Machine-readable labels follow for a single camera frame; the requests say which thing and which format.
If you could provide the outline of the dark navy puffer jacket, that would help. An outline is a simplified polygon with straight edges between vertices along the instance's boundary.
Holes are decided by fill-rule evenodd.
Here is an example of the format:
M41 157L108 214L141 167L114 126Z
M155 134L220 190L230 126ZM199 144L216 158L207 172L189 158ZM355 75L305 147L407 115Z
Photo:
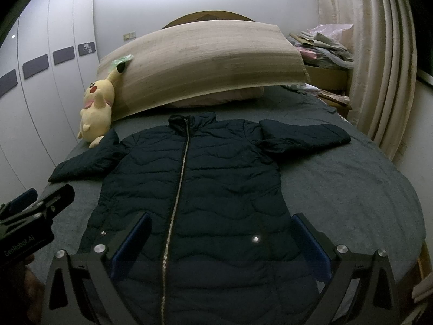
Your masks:
M280 172L346 145L331 125L173 115L59 164L50 182L101 182L88 251L144 211L152 232L117 289L143 324L299 324L318 296L290 231Z

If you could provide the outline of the grey bed sheet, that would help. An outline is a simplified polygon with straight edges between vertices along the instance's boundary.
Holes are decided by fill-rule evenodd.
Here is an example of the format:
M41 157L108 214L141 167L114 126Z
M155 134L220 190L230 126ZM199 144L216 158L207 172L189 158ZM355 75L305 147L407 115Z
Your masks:
M222 106L196 109L160 106L118 120L109 131L125 139L137 132L167 125L173 115L208 113L214 114L217 120L331 124L345 130L351 138L348 144L281 169L283 199L291 217L304 214L314 228L325 233L335 245L344 244L353 253L361 254L384 249L394 277L406 274L426 237L422 209L414 188L375 143L342 119L332 107L310 94L267 87L259 98ZM96 180L51 183L49 179L45 188L47 194L69 183L75 191L75 199L55 218L54 241L37 252L31 265L41 280L47 278L58 250L76 255L93 248L83 252L79 246L98 205L102 186Z

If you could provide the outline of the yellow Pikachu plush toy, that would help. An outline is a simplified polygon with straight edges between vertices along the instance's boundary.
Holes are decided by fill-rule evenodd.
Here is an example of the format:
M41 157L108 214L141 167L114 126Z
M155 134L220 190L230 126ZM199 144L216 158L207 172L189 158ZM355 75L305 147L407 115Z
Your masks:
M90 149L98 146L110 130L115 99L114 85L121 78L127 63L120 62L105 79L91 83L84 92L77 138L88 143Z

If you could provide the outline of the green plastic wrapper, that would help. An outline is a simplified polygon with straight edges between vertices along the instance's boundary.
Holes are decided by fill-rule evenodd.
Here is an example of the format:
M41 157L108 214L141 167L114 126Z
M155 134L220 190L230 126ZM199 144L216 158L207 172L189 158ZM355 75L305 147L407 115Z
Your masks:
M134 56L132 54L128 54L125 56L122 56L120 58L117 58L115 60L113 60L109 66L109 72L111 72L113 69L115 69L117 66L122 65L122 64L126 64L128 62L131 62L131 60L134 59Z

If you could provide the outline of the wooden bedside shelf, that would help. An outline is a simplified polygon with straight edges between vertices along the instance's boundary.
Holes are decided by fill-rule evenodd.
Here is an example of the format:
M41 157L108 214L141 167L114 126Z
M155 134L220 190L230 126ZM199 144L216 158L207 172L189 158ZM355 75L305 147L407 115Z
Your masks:
M319 88L319 99L335 108L343 118L347 118L351 108L348 98L348 71L323 67L305 66L310 84Z

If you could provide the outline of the beige pleated curtain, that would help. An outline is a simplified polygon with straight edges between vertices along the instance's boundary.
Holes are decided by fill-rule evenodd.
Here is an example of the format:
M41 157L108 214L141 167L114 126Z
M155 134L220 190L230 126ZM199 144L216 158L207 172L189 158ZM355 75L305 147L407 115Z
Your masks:
M320 24L352 24L349 122L394 158L415 95L417 48L409 0L318 0Z

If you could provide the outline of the beige upholstered headboard cushion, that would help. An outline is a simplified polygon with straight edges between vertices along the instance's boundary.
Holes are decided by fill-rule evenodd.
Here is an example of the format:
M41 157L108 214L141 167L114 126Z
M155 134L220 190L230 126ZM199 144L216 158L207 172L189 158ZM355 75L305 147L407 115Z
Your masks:
M198 21L146 34L103 57L97 75L128 55L133 59L115 87L113 120L191 97L309 80L279 27L253 21Z

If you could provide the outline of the pile of papers and bags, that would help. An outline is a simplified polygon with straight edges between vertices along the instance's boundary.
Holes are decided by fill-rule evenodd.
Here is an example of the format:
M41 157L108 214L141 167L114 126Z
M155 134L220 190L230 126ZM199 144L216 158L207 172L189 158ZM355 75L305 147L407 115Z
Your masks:
M291 33L288 41L297 48L305 65L354 68L352 24L320 24L307 31Z

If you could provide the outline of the brown wooden headboard arch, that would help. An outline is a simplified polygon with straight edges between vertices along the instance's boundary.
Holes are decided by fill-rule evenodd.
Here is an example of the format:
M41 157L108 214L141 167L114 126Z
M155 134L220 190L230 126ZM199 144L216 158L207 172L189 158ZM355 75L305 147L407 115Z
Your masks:
M236 20L236 21L252 21L247 16L229 12L224 10L205 10L200 12L193 12L182 17L175 19L174 21L167 24L163 29L170 27L176 27L182 24L190 24L199 21L214 21L214 20Z

